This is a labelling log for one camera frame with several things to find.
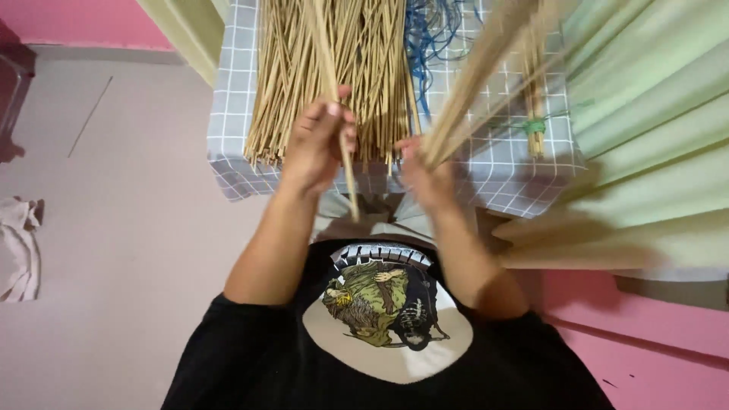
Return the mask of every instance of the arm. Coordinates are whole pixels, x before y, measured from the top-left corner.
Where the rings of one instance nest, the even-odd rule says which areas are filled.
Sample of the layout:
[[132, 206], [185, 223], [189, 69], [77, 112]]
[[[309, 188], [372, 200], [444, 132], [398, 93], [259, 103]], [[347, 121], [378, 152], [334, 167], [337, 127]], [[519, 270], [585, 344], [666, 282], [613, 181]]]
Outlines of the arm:
[[524, 315], [529, 305], [518, 283], [489, 254], [456, 203], [452, 164], [430, 172], [416, 156], [417, 139], [399, 146], [405, 158], [404, 181], [430, 217], [443, 276], [453, 296], [489, 319]]
[[[340, 86], [340, 97], [350, 92]], [[306, 260], [319, 196], [340, 166], [338, 135], [354, 150], [354, 116], [337, 103], [314, 102], [292, 127], [281, 184], [256, 233], [225, 283], [236, 303], [286, 304], [293, 297]]]

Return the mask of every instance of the light green curtain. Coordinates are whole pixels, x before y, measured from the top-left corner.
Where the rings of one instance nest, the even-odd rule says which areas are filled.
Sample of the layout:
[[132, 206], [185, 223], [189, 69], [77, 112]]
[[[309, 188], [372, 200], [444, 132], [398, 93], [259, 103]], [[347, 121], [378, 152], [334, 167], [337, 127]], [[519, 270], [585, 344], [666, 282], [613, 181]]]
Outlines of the light green curtain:
[[729, 1], [584, 0], [564, 23], [589, 171], [494, 235], [513, 268], [729, 266]]
[[188, 64], [212, 87], [228, 0], [137, 0]]

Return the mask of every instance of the blue string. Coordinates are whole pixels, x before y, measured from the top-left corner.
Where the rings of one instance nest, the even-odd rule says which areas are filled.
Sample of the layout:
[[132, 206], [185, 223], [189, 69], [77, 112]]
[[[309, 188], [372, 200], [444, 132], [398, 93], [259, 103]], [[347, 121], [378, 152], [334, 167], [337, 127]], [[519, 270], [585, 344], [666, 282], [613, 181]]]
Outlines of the blue string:
[[[465, 0], [408, 0], [405, 9], [405, 49], [408, 52], [410, 74], [418, 80], [416, 104], [420, 103], [428, 120], [430, 108], [426, 93], [433, 80], [429, 62], [457, 61], [466, 56], [463, 53], [449, 58], [445, 50], [453, 39], [463, 38], [457, 33], [463, 23], [459, 8], [463, 3]], [[481, 21], [475, 3], [473, 10], [476, 18]]]

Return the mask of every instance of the gray grid tablecloth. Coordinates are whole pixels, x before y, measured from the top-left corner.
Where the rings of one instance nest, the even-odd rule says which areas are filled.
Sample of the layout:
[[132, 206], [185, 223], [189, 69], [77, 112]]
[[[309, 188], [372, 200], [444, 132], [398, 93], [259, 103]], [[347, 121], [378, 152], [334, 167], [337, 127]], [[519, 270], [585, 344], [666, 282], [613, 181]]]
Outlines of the gray grid tablecloth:
[[[231, 9], [225, 28], [220, 54], [220, 67], [214, 91], [213, 107], [208, 127], [208, 161], [217, 182], [231, 201], [251, 195], [272, 193], [278, 186], [280, 169], [261, 164], [254, 167], [243, 157], [243, 146], [251, 122], [256, 97], [256, 22], [257, 2], [261, 0], [231, 0]], [[459, 33], [449, 45], [448, 57], [462, 55], [469, 47], [469, 37], [480, 29], [480, 21], [473, 11], [463, 13]], [[479, 0], [475, 2], [481, 20], [490, 10]], [[545, 55], [548, 57], [562, 47], [561, 35], [551, 33], [547, 38]], [[521, 81], [521, 56], [512, 55], [502, 63], [498, 73], [491, 76], [480, 94], [491, 107], [509, 95]], [[429, 68], [432, 85], [426, 100], [433, 120], [448, 95], [460, 61], [438, 61]], [[459, 183], [459, 196], [478, 206], [522, 217], [533, 217], [554, 202], [566, 184], [584, 169], [582, 155], [572, 140], [564, 85], [564, 68], [553, 67], [545, 74], [543, 90], [545, 114], [555, 115], [546, 121], [544, 158], [533, 159], [527, 151], [525, 133], [513, 126], [485, 126], [476, 132], [454, 156], [463, 169]], [[418, 105], [421, 124], [426, 130], [429, 121]], [[496, 118], [500, 123], [515, 125], [526, 119], [521, 97], [514, 98]], [[392, 177], [384, 164], [370, 164], [367, 172], [354, 165], [357, 191], [360, 193], [398, 193], [403, 188], [398, 180], [398, 164], [393, 165]], [[335, 179], [332, 191], [345, 193], [343, 173]]]

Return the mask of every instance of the black t-shirt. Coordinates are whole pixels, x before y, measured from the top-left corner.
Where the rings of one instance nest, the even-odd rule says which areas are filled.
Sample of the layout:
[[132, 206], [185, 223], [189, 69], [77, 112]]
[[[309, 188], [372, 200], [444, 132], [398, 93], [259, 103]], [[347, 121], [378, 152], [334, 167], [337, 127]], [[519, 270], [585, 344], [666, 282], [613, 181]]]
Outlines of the black t-shirt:
[[288, 306], [215, 298], [163, 404], [264, 407], [612, 408], [535, 313], [479, 320], [435, 252], [367, 240], [311, 245]]

